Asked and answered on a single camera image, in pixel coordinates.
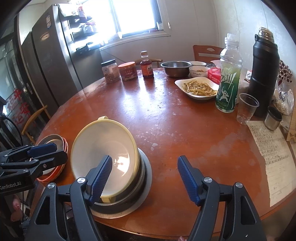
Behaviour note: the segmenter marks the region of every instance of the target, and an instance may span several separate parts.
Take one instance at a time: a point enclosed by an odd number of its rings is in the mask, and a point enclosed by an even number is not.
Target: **plastic cup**
[[[256,98],[246,93],[240,93],[237,121],[242,125],[248,124],[258,106],[259,101]]]

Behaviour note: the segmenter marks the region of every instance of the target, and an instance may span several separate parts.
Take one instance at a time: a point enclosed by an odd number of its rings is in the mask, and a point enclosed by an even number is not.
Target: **silver bolt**
[[[213,179],[210,178],[210,177],[205,177],[204,181],[205,181],[206,183],[211,183],[211,182],[213,181]]]
[[[47,187],[48,187],[49,189],[54,188],[54,183],[50,183],[50,184],[48,184]]]
[[[237,182],[235,185],[236,185],[238,188],[242,188],[242,187],[243,187],[243,185],[242,185],[241,183],[239,183],[239,182]]]
[[[85,178],[84,177],[80,177],[77,179],[78,183],[84,183],[85,182]]]

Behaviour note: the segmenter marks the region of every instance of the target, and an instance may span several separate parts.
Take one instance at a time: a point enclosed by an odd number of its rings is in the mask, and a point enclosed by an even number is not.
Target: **green plastic bottle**
[[[242,69],[242,57],[238,51],[239,41],[234,34],[227,34],[225,38],[226,48],[220,54],[221,82],[216,96],[215,105],[224,113],[234,110],[239,76]]]

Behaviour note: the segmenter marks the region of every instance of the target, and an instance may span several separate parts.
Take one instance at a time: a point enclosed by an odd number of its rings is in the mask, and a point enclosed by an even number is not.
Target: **white bowl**
[[[139,169],[140,157],[129,130],[106,116],[88,124],[76,137],[71,151],[74,177],[85,177],[90,169],[98,166],[104,155],[113,160],[112,171],[101,195],[102,199],[108,199],[130,185]]]
[[[210,68],[203,67],[203,66],[192,66],[192,67],[189,68],[189,73],[190,73],[192,78],[195,78],[195,77],[207,77],[207,71],[209,69]]]
[[[187,80],[176,80],[175,84],[180,88],[180,90],[182,90],[185,94],[187,94],[189,97],[193,98],[193,99],[197,99],[197,100],[208,100],[208,99],[212,99],[215,98],[216,95],[212,95],[212,96],[198,96],[198,95],[192,95],[187,93],[185,90],[183,90],[184,84],[192,81],[192,80],[197,80],[198,82],[201,83],[207,83],[213,90],[218,90],[219,89],[219,85],[215,84],[214,82],[212,82],[211,80],[209,80],[206,77],[195,77],[192,79],[187,79]]]
[[[193,66],[206,66],[207,65],[205,62],[200,62],[200,61],[189,61],[189,63],[192,63]]]

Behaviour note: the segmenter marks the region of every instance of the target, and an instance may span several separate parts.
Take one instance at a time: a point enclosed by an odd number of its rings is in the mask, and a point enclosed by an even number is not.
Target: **orange lid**
[[[121,65],[118,65],[118,68],[127,68],[127,67],[131,67],[131,66],[136,66],[136,62],[124,63],[124,64],[121,64]]]

